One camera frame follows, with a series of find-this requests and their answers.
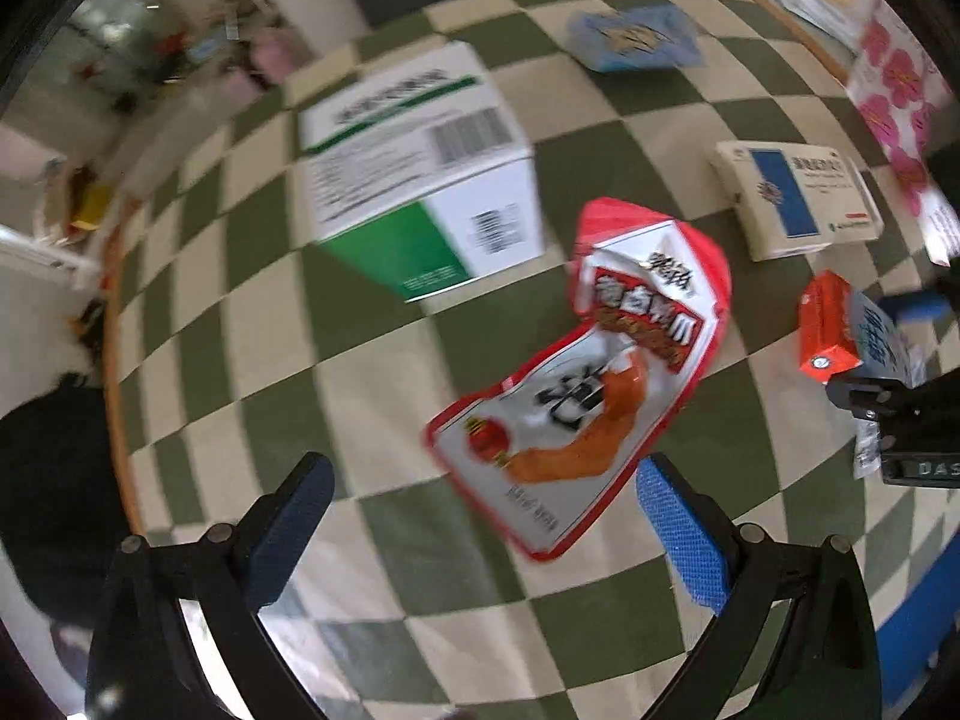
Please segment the orange blue small box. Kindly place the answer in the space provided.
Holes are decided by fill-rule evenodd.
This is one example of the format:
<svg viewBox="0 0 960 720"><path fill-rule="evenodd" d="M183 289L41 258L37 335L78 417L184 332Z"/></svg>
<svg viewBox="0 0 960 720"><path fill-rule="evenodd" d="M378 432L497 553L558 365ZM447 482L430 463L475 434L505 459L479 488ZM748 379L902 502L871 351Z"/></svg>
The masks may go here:
<svg viewBox="0 0 960 720"><path fill-rule="evenodd" d="M833 376L900 380L926 378L923 353L884 310L832 270L815 275L800 296L799 371L827 385Z"/></svg>

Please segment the white box blue rectangle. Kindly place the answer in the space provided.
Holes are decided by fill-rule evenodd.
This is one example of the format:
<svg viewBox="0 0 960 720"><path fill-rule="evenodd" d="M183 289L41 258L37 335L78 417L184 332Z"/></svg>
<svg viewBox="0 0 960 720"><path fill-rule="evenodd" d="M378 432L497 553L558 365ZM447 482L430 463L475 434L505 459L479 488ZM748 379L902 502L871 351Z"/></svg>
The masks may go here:
<svg viewBox="0 0 960 720"><path fill-rule="evenodd" d="M755 262L871 242L884 220L853 161L831 146L719 142L709 162Z"/></svg>

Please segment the red white snack bag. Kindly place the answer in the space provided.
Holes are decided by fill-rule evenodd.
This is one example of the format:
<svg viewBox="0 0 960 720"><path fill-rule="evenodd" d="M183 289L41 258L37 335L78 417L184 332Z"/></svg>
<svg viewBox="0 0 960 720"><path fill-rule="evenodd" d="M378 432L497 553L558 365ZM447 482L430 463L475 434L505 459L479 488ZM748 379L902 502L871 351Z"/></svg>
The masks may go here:
<svg viewBox="0 0 960 720"><path fill-rule="evenodd" d="M724 250L672 216L590 200L569 264L578 327L428 422L454 488L532 561L566 553L690 400L731 314Z"/></svg>

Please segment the blue cartoon snack packet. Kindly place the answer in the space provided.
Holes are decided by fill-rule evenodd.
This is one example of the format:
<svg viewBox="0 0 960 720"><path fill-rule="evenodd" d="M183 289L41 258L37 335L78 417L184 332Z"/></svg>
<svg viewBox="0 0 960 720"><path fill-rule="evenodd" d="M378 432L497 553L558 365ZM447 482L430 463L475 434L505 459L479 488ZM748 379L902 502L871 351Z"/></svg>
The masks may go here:
<svg viewBox="0 0 960 720"><path fill-rule="evenodd" d="M596 73L701 67L698 28L677 5L608 13L578 11L566 25L565 47Z"/></svg>

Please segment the green white medicine box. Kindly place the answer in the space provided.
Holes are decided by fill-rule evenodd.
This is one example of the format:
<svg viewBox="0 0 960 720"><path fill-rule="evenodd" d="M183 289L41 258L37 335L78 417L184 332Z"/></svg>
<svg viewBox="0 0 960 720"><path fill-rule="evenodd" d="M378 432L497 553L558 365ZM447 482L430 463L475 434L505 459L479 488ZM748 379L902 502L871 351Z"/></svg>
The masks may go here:
<svg viewBox="0 0 960 720"><path fill-rule="evenodd" d="M306 107L299 164L314 241L404 301L544 253L534 149L462 41Z"/></svg>

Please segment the pink flower paper bag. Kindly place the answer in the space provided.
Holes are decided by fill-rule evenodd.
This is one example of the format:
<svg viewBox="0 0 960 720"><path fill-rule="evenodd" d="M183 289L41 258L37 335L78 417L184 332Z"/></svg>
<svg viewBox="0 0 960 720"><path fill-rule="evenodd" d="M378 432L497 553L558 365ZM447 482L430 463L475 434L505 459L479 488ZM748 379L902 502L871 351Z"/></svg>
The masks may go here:
<svg viewBox="0 0 960 720"><path fill-rule="evenodd" d="M934 265L958 257L958 216L924 160L932 117L955 103L939 68L884 0L862 33L846 85L867 128L889 161Z"/></svg>

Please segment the green white checkered mat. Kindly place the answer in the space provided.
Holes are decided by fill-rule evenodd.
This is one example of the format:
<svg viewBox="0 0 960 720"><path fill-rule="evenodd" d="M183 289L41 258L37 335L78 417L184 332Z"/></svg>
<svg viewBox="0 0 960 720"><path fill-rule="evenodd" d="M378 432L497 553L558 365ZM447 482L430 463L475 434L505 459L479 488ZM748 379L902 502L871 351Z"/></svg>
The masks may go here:
<svg viewBox="0 0 960 720"><path fill-rule="evenodd" d="M701 67L596 73L569 17L677 5ZM534 143L540 259L409 304L317 249L299 216L296 116L448 41L477 49ZM719 140L826 143L853 158L884 236L757 263L706 153ZM302 454L338 493L288 593L265 613L334 718L636 718L708 622L623 491L537 564L454 491L421 433L573 327L566 257L608 195L690 221L724 249L732 320L659 449L739 522L854 544L877 621L958 530L952 491L851 473L853 428L797 367L796 302L838 271L869 294L928 273L884 154L843 88L754 0L452 0L347 44L195 151L127 228L116 340L143 528L190 541L235 520Z"/></svg>

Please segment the chair with black jacket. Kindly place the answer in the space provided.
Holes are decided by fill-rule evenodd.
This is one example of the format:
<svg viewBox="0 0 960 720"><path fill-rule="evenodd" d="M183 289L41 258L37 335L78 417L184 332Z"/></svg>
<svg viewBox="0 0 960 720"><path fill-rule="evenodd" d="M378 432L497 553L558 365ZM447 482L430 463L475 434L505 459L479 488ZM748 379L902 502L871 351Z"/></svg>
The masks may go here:
<svg viewBox="0 0 960 720"><path fill-rule="evenodd" d="M21 589L53 621L96 626L110 561L132 533L104 390L65 379L0 422L2 544Z"/></svg>

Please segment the pink suitcase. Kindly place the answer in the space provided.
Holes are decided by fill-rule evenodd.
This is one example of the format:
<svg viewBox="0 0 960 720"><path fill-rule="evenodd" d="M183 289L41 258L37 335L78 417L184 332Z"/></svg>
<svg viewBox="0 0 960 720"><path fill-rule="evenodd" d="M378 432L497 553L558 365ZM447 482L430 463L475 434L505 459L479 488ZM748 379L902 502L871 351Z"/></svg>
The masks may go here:
<svg viewBox="0 0 960 720"><path fill-rule="evenodd" d="M279 85L304 67L313 54L288 26L262 28L251 39L251 62L270 85Z"/></svg>

